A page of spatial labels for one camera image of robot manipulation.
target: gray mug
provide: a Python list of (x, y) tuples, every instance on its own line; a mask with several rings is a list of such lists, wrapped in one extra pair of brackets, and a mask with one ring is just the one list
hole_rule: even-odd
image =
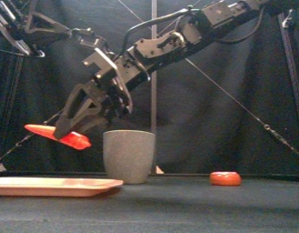
[(102, 161), (106, 176), (124, 184), (141, 184), (151, 172), (155, 134), (138, 130), (112, 130), (102, 134)]

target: cable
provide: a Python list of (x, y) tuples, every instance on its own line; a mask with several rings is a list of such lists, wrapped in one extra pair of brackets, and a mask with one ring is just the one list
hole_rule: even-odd
[(46, 55), (42, 51), (38, 50), (40, 55), (38, 56), (26, 56), (25, 54), (19, 54), (19, 53), (14, 53), (11, 51), (6, 51), (3, 49), (0, 49), (0, 53), (2, 54), (7, 54), (11, 56), (18, 56), (18, 57), (23, 57), (23, 58), (44, 58)]
[(256, 25), (255, 25), (252, 31), (245, 36), (243, 36), (241, 38), (233, 39), (233, 40), (215, 39), (213, 41), (216, 43), (221, 44), (221, 45), (229, 45), (231, 46), (231, 45), (235, 45), (235, 44), (243, 42), (244, 40), (247, 40), (252, 36), (252, 34), (258, 31), (258, 29), (260, 27), (263, 15), (264, 15), (264, 8), (266, 7), (263, 6), (263, 8), (260, 10)]

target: black backdrop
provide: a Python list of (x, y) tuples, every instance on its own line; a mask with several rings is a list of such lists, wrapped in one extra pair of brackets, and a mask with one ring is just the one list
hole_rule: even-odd
[[(208, 2), (157, 1), (157, 16)], [(148, 0), (42, 0), (38, 10), (70, 28), (90, 27), (117, 53), (125, 31), (140, 19), (151, 19), (151, 7)], [(233, 46), (212, 44), (189, 61), (299, 150), (299, 98), (292, 88), (292, 81), (299, 87), (299, 10), (296, 19), (290, 32), (296, 79), (290, 76), (279, 21), (270, 15), (248, 40)], [(157, 32), (168, 32), (169, 23), (159, 25)], [(247, 34), (254, 25), (255, 20), (231, 37)], [(151, 37), (149, 29), (133, 35), (129, 44), (141, 37)], [(0, 47), (9, 48), (1, 39)], [(57, 42), (45, 52), (44, 59), (0, 54), (0, 156), (27, 134), (22, 126), (41, 124), (58, 112), (74, 85), (85, 83), (90, 75), (81, 60), (92, 52), (70, 41)], [(299, 157), (187, 61), (157, 71), (156, 91), (156, 163), (167, 173), (299, 174)], [(109, 129), (151, 131), (151, 83), (130, 94), (133, 113), (116, 119)], [(3, 158), (6, 169), (102, 171), (102, 130), (96, 128), (88, 134), (93, 146), (84, 151), (31, 137)]]

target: red food item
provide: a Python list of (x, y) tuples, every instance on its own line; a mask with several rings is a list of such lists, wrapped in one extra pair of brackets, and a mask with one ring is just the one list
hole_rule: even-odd
[(72, 132), (69, 135), (62, 137), (61, 140), (57, 140), (57, 138), (53, 136), (56, 127), (42, 125), (25, 125), (25, 128), (37, 135), (53, 139), (74, 149), (84, 149), (86, 147), (90, 147), (88, 138), (76, 132)]
[(211, 184), (213, 186), (239, 186), (241, 178), (237, 172), (216, 171), (211, 173)]

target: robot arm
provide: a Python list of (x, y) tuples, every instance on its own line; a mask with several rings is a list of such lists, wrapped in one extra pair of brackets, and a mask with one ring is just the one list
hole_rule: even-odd
[[(85, 66), (96, 68), (96, 73), (84, 85), (76, 86), (68, 98), (56, 124), (56, 138), (62, 138), (72, 131), (85, 134), (97, 125), (106, 124), (113, 117), (130, 113), (129, 91), (148, 81), (149, 74), (185, 59), (212, 42), (223, 42), (221, 38), (228, 32), (262, 14), (264, 7), (274, 7), (278, 2), (245, 0), (228, 5), (220, 1), (203, 9), (188, 7), (133, 26), (126, 32), (121, 53), (113, 59), (96, 48), (84, 60)], [(284, 7), (299, 7), (299, 1)], [(126, 49), (130, 33), (179, 16), (185, 17), (187, 21), (175, 30), (157, 39), (140, 39)]]
[[(173, 14), (133, 26), (125, 34), (121, 52), (114, 55), (104, 39), (89, 30), (70, 30), (36, 13), (33, 7), (27, 16), (22, 16), (10, 0), (0, 1), (0, 31), (26, 56), (40, 54), (40, 46), (69, 37), (76, 37), (81, 46), (94, 50), (82, 61), (93, 70), (92, 78), (85, 84), (78, 84), (69, 95), (56, 123), (54, 137), (61, 139), (72, 131), (86, 134), (93, 127), (108, 124), (113, 117), (130, 113), (129, 92), (141, 82), (149, 80), (153, 71), (183, 60), (212, 42), (224, 43), (223, 38), (228, 32), (260, 15), (264, 8), (278, 14), (299, 7), (299, 0), (286, 2), (241, 0), (228, 5), (223, 0), (201, 9), (188, 6)], [(183, 19), (183, 23), (172, 31), (157, 39), (140, 39), (126, 48), (132, 33), (177, 17)]]

